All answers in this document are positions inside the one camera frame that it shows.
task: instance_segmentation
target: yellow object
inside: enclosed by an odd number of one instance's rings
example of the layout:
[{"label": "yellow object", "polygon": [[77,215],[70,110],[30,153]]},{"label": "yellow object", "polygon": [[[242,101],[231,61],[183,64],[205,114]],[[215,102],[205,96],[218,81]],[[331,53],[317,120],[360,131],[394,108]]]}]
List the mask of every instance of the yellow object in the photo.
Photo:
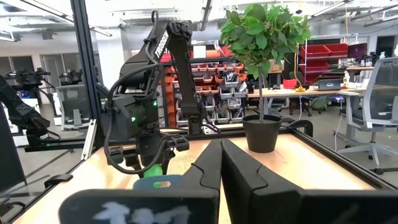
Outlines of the yellow object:
[{"label": "yellow object", "polygon": [[298,81],[298,84],[300,85],[300,87],[296,88],[295,91],[296,92],[305,92],[305,88],[303,88],[300,80],[297,78],[296,70],[297,70],[297,53],[294,54],[294,78]]}]

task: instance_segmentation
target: black plant pot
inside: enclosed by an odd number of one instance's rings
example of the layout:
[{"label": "black plant pot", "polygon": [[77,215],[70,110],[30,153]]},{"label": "black plant pot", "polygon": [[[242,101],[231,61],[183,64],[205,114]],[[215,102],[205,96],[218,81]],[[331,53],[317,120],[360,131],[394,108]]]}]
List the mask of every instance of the black plant pot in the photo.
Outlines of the black plant pot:
[{"label": "black plant pot", "polygon": [[275,149],[282,118],[264,115],[262,123],[259,118],[259,115],[243,118],[243,128],[246,132],[249,149],[260,153],[272,152]]}]

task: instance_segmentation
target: potted plant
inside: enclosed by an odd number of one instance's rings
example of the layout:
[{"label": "potted plant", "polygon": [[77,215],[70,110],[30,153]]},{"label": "potted plant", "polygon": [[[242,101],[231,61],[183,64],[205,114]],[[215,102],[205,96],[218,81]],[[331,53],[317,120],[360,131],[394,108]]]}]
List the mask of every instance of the potted plant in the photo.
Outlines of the potted plant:
[{"label": "potted plant", "polygon": [[[268,76],[269,60],[282,66],[285,54],[299,52],[299,44],[304,44],[311,36],[307,17],[293,16],[282,6],[251,4],[243,15],[226,11],[226,17],[228,21],[221,27],[221,40],[230,45],[234,56],[244,62],[248,74],[259,78],[259,83],[263,83],[263,75]],[[264,114],[262,88],[259,92],[260,114]],[[271,115],[245,117],[243,127],[250,150],[273,151],[281,122],[279,117]]]}]

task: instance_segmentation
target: floor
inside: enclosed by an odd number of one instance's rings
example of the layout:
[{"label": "floor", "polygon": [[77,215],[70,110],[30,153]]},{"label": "floor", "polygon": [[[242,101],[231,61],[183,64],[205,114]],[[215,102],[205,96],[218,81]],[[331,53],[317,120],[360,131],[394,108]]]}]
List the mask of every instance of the floor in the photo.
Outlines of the floor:
[{"label": "floor", "polygon": [[[328,111],[324,111],[322,114],[318,114],[316,111],[313,112],[311,117],[308,117],[306,113],[302,114],[301,119],[308,119],[314,125],[314,138],[317,141],[322,142],[328,147],[334,149],[335,148],[335,139],[332,131],[337,128],[339,122],[339,114],[338,107],[329,107]],[[52,110],[49,106],[44,106],[42,109],[42,114],[47,119],[52,120]],[[282,110],[282,113],[288,115],[289,112],[287,110]],[[292,115],[293,119],[299,118],[299,110],[296,110],[294,115]],[[340,124],[340,132],[345,131],[346,121],[345,118],[341,120]],[[51,131],[55,131],[59,133],[62,138],[75,138],[81,136],[82,133],[78,131],[69,131],[62,132],[58,126],[52,126],[50,128]],[[371,138],[370,133],[360,133],[357,132],[357,138],[363,141],[369,141]],[[379,133],[376,135],[376,142],[385,144],[388,146],[396,146],[398,142],[398,132],[396,129],[387,129],[383,133]],[[337,139],[337,149],[342,149],[345,147],[345,143]],[[35,180],[39,180],[34,184],[29,185],[28,187],[24,187],[23,184],[19,184],[15,186],[13,189],[17,187],[22,187],[20,190],[13,192],[13,194],[22,194],[24,197],[13,197],[11,201],[20,201],[23,203],[28,203],[31,201],[37,194],[44,190],[44,182],[54,175],[64,174],[72,167],[77,165],[80,161],[81,150],[82,149],[74,149],[74,151],[60,150],[60,151],[45,151],[45,152],[24,152],[23,148],[18,148],[18,154],[22,162],[22,166],[24,168],[25,175],[31,175],[27,181],[33,182]],[[361,164],[362,166],[370,169],[374,168],[374,162],[368,159],[367,153],[351,153],[346,154],[346,156],[353,161]],[[398,159],[393,159],[391,157],[379,156],[380,163],[383,167],[398,167]],[[43,169],[36,172],[40,167],[45,166]],[[387,181],[398,186],[398,172],[390,172],[382,175],[382,178]],[[9,212],[4,220],[7,220],[14,213],[16,213],[20,208],[16,207],[11,212]]]}]

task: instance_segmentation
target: black post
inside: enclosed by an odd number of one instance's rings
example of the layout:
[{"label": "black post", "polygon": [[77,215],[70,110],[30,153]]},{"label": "black post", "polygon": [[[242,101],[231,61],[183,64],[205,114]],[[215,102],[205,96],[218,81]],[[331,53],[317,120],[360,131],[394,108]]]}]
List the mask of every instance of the black post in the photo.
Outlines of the black post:
[{"label": "black post", "polygon": [[88,17],[85,0],[70,0],[73,11],[73,19],[75,20],[76,38],[79,47],[81,67],[85,79],[87,89],[87,97],[90,103],[90,115],[92,119],[97,120],[97,132],[95,138],[95,146],[102,146],[101,136],[103,132],[100,123],[101,102],[100,96],[96,89],[96,70],[93,53],[93,44],[91,42],[90,28],[88,26]]}]

